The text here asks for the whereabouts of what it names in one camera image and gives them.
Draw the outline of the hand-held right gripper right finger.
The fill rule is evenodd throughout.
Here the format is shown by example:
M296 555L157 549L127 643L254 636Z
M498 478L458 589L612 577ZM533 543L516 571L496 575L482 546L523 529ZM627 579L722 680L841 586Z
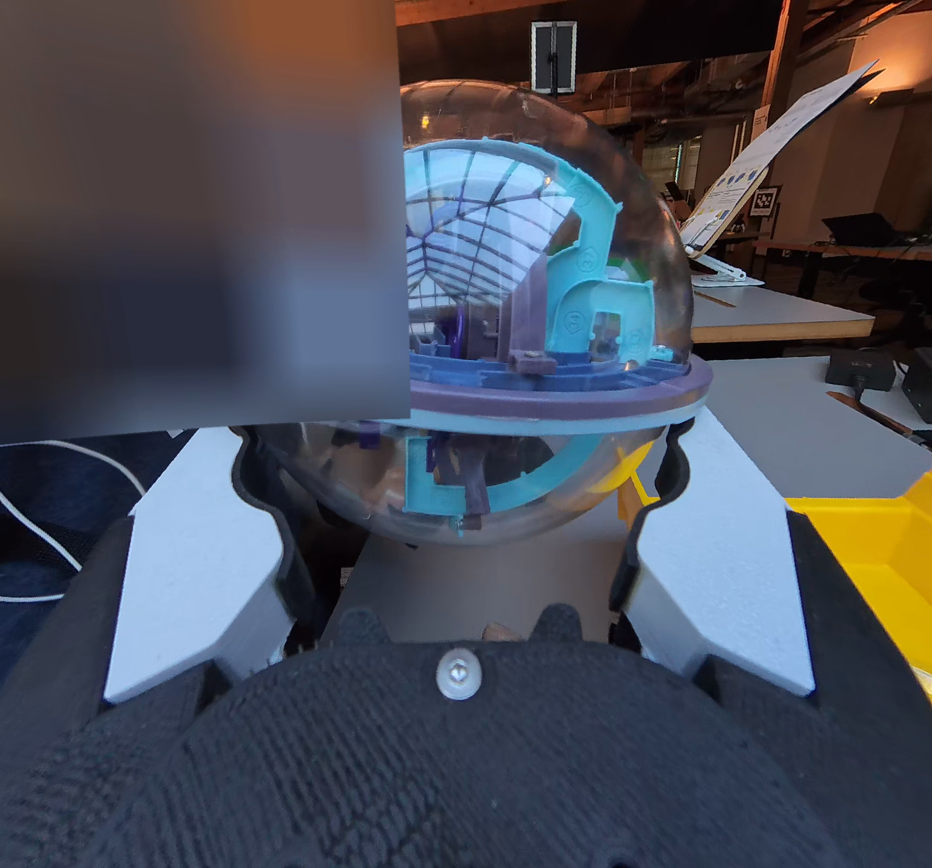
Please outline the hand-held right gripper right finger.
M622 634L687 679L715 656L809 696L785 500L707 408L668 431L658 477L664 491L636 516L612 582Z

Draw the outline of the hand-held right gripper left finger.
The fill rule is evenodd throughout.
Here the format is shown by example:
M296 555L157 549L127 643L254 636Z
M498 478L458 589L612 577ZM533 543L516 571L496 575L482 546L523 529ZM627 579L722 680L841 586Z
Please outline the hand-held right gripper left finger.
M236 683L283 661L294 539L243 485L247 451L243 431L199 429L134 507L105 702L205 662Z

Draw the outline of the clear maze ball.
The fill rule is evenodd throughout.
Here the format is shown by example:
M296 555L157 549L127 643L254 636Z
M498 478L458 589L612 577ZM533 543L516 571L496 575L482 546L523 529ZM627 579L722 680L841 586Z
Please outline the clear maze ball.
M409 546L573 521L702 408L679 231L614 139L496 82L400 91L410 414L267 425L321 509Z

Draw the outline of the yellow plastic bin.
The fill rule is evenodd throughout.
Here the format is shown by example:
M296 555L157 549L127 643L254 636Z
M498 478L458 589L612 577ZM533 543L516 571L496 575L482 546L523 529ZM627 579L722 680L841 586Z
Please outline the yellow plastic bin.
M930 699L930 474L894 499L785 500L806 517ZM793 545L802 610L802 544ZM806 622L815 676L815 626Z

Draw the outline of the black power adapter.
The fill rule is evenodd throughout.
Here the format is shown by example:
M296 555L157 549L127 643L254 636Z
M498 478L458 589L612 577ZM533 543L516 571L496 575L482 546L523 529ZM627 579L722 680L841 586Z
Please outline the black power adapter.
M894 386L897 372L895 361L887 351L839 348L830 355L824 382L886 393Z

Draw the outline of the grey table with wooden edge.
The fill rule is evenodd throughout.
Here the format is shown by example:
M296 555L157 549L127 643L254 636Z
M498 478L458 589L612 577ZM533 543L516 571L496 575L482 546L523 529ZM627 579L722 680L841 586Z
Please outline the grey table with wooden edge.
M699 284L693 295L696 344L866 338L875 323L870 315L762 286Z

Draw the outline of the white board stand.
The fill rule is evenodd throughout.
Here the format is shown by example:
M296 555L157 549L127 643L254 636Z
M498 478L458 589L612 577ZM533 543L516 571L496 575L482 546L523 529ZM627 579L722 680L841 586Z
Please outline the white board stand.
M757 287L763 286L762 280L749 277L742 269L716 259L709 252L702 251L693 245L684 247L691 263L703 268L701 272L692 273L692 284L695 288L719 287Z

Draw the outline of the wooden desk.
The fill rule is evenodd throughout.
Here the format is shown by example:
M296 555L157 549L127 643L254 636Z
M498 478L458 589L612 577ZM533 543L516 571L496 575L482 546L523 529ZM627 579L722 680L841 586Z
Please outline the wooden desk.
M781 244L773 240L757 238L753 242L755 256L765 258L764 266L771 261L771 255L780 254L800 255L801 274L795 296L812 300L823 260L827 257L844 257L846 259L883 260L891 264L901 261L931 261L931 245L908 243L900 246L865 247L836 245L832 243L819 244Z

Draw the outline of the black laptop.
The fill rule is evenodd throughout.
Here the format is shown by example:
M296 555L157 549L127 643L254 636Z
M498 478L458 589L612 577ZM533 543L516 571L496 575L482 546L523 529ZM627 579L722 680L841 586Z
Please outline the black laptop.
M877 212L826 217L821 223L831 233L833 243L839 246L881 249L901 245L904 241L904 234Z

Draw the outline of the printed instruction sheet board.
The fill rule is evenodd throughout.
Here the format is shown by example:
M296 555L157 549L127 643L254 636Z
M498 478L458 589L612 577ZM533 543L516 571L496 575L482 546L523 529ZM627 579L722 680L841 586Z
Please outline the printed instruction sheet board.
M776 157L834 105L869 82L878 60L810 91L755 137L705 192L680 228L682 245L698 260L716 242L763 180Z

